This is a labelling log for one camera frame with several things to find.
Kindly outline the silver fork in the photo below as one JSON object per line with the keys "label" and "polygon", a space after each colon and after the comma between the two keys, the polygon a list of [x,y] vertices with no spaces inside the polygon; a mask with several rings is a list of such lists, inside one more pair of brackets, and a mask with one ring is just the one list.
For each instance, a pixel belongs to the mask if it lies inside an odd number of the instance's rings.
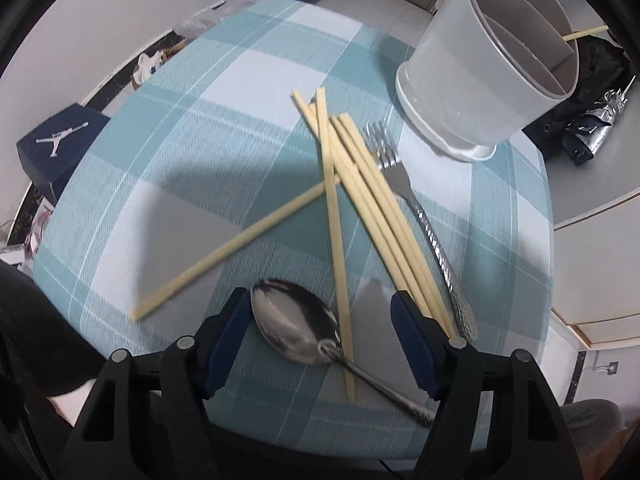
{"label": "silver fork", "polygon": [[432,254],[438,264],[440,274],[442,274],[442,280],[446,285],[458,332],[466,341],[476,341],[478,327],[475,315],[463,295],[461,284],[457,274],[454,273],[454,269],[450,266],[445,249],[440,244],[420,200],[413,192],[408,172],[395,143],[390,138],[382,122],[374,122],[373,124],[368,122],[364,127],[364,136],[370,152],[378,160],[378,168],[381,169],[390,189],[405,200],[416,217],[416,221],[420,224],[428,244],[431,246]]}

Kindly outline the silver folded umbrella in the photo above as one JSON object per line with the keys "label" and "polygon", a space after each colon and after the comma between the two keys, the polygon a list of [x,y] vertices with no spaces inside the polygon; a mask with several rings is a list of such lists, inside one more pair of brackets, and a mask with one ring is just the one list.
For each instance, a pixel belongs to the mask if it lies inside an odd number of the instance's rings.
{"label": "silver folded umbrella", "polygon": [[626,108],[627,94],[636,78],[636,75],[632,76],[625,88],[604,92],[588,110],[566,127],[562,147],[575,166],[585,165],[600,151],[616,120]]}

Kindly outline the teal plaid tablecloth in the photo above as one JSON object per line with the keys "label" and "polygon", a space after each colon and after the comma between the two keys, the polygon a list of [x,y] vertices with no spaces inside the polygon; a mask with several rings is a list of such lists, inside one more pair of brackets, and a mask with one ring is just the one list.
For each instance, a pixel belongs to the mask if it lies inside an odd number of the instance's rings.
{"label": "teal plaid tablecloth", "polygon": [[326,90],[332,114],[385,122],[460,278],[477,349],[539,354],[552,295],[552,213],[523,133],[486,162],[436,152],[405,121],[398,66],[412,50],[346,16],[266,0],[163,66],[119,109],[55,206],[34,278],[96,350],[162,350],[231,293],[284,278],[334,298],[326,203],[315,200],[141,322],[145,297],[319,183],[317,143],[291,99]]}

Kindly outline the grey plastic bag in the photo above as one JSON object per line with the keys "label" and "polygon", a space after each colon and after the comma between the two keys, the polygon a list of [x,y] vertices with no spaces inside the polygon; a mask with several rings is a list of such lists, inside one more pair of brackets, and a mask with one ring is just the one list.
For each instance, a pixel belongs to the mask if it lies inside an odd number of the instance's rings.
{"label": "grey plastic bag", "polygon": [[221,24],[227,18],[231,18],[250,6],[254,6],[259,0],[220,0],[211,6],[199,10],[190,18],[178,23],[172,31],[186,39],[194,40],[201,37],[209,29]]}

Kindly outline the navy Jordan shoe box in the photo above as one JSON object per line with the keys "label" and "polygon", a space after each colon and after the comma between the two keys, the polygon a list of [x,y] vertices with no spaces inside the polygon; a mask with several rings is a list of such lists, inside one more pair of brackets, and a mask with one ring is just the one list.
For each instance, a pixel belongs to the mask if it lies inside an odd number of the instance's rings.
{"label": "navy Jordan shoe box", "polygon": [[109,121],[96,110],[73,104],[17,142],[26,176],[51,205],[58,203],[81,159]]}

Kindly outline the black hanging jacket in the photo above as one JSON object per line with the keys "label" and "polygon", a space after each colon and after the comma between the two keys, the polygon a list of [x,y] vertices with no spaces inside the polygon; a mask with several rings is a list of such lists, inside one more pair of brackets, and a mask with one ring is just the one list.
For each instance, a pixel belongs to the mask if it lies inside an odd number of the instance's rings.
{"label": "black hanging jacket", "polygon": [[596,36],[577,40],[578,81],[574,92],[562,103],[523,129],[544,159],[561,151],[568,124],[608,90],[626,87],[634,68],[623,48]]}

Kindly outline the silver spoon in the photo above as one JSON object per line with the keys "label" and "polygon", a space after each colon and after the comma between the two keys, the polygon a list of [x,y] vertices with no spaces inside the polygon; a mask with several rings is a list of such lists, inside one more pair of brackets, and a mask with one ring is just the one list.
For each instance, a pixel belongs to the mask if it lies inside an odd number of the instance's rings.
{"label": "silver spoon", "polygon": [[344,356],[333,312],[306,288],[285,280],[262,280],[250,290],[250,305],[259,333],[282,356],[305,365],[341,365],[419,425],[433,426],[434,411],[385,385]]}

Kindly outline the wooden chopstick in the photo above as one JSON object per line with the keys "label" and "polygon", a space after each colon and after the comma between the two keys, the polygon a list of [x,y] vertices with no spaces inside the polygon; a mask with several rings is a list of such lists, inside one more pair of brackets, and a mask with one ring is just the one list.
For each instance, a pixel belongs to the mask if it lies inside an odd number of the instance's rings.
{"label": "wooden chopstick", "polygon": [[139,322],[159,308],[165,301],[181,292],[186,286],[200,278],[203,274],[212,270],[219,263],[223,262],[240,249],[250,244],[256,238],[265,234],[279,223],[283,222],[287,218],[290,218],[297,211],[300,211],[304,207],[311,204],[314,200],[318,200],[326,192],[326,184],[320,182],[295,197],[294,200],[290,200],[288,203],[279,207],[265,218],[255,222],[247,229],[239,232],[238,235],[229,240],[227,243],[222,244],[216,248],[213,252],[207,255],[204,259],[184,272],[179,274],[172,281],[163,285],[149,297],[143,299],[140,304],[135,306],[129,313],[129,318],[132,322]]}
{"label": "wooden chopstick", "polygon": [[608,30],[608,25],[599,25],[596,27],[578,30],[577,32],[571,32],[570,34],[562,36],[562,39],[566,42],[570,42],[585,36],[598,34],[599,32],[606,32],[607,30]]}
{"label": "wooden chopstick", "polygon": [[400,211],[395,196],[378,170],[378,165],[364,144],[357,127],[346,114],[333,116],[330,122],[378,203],[378,216],[385,217],[383,234],[387,237],[390,249],[397,255],[396,261],[407,284],[411,286],[411,291],[419,296],[416,303],[421,312],[449,328],[442,297],[436,292],[433,279],[419,276],[420,271],[427,270],[426,261],[418,255],[419,247],[416,240],[409,235],[404,214]]}
{"label": "wooden chopstick", "polygon": [[[298,91],[292,92],[292,100],[300,111],[300,114],[305,118],[309,128],[311,128],[312,132],[318,136],[316,104],[314,104],[314,102],[306,102]],[[335,171],[341,178],[349,198],[352,200],[356,211],[360,215],[360,219],[369,231],[371,240],[385,264],[387,272],[390,274],[394,284],[398,289],[408,290],[410,295],[413,296],[413,300],[416,302],[419,296],[416,292],[411,291],[411,286],[407,284],[407,281],[400,270],[400,266],[396,261],[397,255],[392,252],[390,244],[387,243],[387,237],[383,234],[382,226],[385,217],[378,216],[378,213],[380,212],[378,210],[378,203],[372,196],[366,181],[363,180],[362,174],[360,174],[360,171],[358,170],[358,167],[354,164],[349,152],[346,150],[340,137],[333,128],[330,118],[331,116],[329,116],[329,128],[331,133]]]}
{"label": "wooden chopstick", "polygon": [[401,263],[401,270],[407,269],[409,285],[418,286],[419,296],[423,300],[428,315],[431,315],[448,336],[454,336],[454,326],[451,318],[445,309],[444,300],[438,291],[426,259],[413,235],[409,223],[402,213],[398,201],[386,183],[386,180],[378,170],[378,165],[369,153],[360,133],[347,114],[341,114],[331,118],[331,122],[342,142],[349,150],[349,154],[363,174],[363,179],[371,193],[378,202],[378,208],[386,218],[386,222],[393,232],[399,249],[404,255],[405,263]]}
{"label": "wooden chopstick", "polygon": [[326,184],[326,206],[328,207],[338,322],[340,323],[340,334],[344,356],[352,361],[354,359],[354,348],[352,348],[352,323],[350,322],[347,275],[342,239],[340,207],[338,206],[336,192],[336,177],[331,133],[329,128],[329,115],[328,110],[326,109],[326,90],[323,88],[316,90],[314,104],[316,104],[318,137],[321,145],[324,183]]}

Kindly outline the white utensil holder cup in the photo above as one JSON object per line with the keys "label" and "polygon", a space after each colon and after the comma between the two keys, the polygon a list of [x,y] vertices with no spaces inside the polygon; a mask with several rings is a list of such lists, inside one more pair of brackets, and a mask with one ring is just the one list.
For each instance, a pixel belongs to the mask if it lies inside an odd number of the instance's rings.
{"label": "white utensil holder cup", "polygon": [[558,0],[442,0],[396,73],[408,123],[452,158],[490,159],[574,92],[571,31]]}

